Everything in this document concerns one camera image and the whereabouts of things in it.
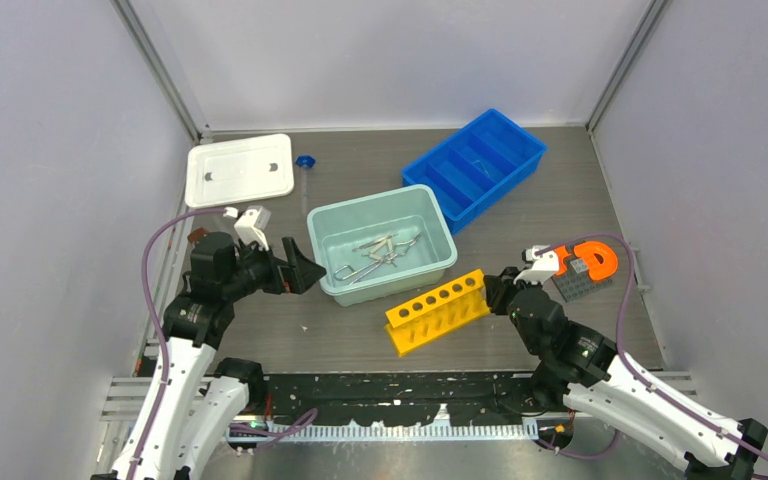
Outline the metal crucible tongs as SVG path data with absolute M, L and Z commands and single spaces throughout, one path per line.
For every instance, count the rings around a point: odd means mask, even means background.
M 424 236 L 423 233 L 417 233 L 416 235 L 414 235 L 413 237 L 411 237 L 411 238 L 409 238 L 407 240 L 395 241 L 395 238 L 397 237 L 397 234 L 396 234 L 396 237 L 393 238 L 393 242 L 395 243 L 395 250 L 397 252 L 397 256 L 396 256 L 395 260 L 397 258 L 399 258 L 399 257 L 406 256 L 407 253 L 410 251 L 410 249 L 423 236 Z M 351 249 L 352 253 L 359 253 L 362 257 L 366 258 L 364 256 L 364 253 L 367 251 L 366 249 L 358 251 L 358 252 L 353 252 L 352 249 Z M 345 265 L 339 267 L 332 274 L 332 277 L 336 281 L 338 281 L 338 282 L 348 281 L 349 284 L 355 284 L 355 283 L 359 283 L 366 276 L 368 276 L 371 272 L 373 272 L 374 270 L 376 270 L 377 268 L 379 268 L 382 265 L 389 265 L 389 264 L 380 264 L 380 265 L 371 266 L 370 263 L 369 263 L 369 264 L 367 264 L 367 265 L 365 265 L 365 266 L 363 266 L 363 267 L 361 267 L 359 269 L 355 269 L 351 264 L 345 264 Z

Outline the thin metal tweezers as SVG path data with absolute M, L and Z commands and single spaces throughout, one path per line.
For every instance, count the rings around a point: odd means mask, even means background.
M 377 253 L 379 250 L 385 249 L 387 252 L 391 252 L 395 248 L 394 237 L 396 237 L 394 233 L 385 234 L 353 248 L 352 251 L 358 252 L 366 249 L 368 253 Z

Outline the white clay triangle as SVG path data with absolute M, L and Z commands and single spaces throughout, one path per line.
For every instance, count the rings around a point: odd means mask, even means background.
M 370 265 L 389 264 L 394 265 L 397 252 L 395 244 L 390 236 L 381 238 L 364 253 L 371 260 Z

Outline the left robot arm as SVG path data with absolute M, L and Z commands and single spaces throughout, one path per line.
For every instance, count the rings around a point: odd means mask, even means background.
M 198 479 L 233 418 L 267 398 L 260 363 L 214 357 L 236 302 L 259 291 L 300 295 L 326 273 L 295 240 L 285 258 L 224 232 L 195 242 L 185 287 L 163 313 L 160 355 L 127 443 L 107 479 Z

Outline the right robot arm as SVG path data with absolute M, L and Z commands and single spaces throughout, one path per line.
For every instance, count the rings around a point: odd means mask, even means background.
M 599 419 L 668 460 L 688 479 L 750 479 L 768 435 L 760 422 L 709 410 L 653 376 L 616 343 L 570 320 L 541 284 L 507 267 L 484 278 L 491 313 L 509 318 L 539 364 L 531 397 Z

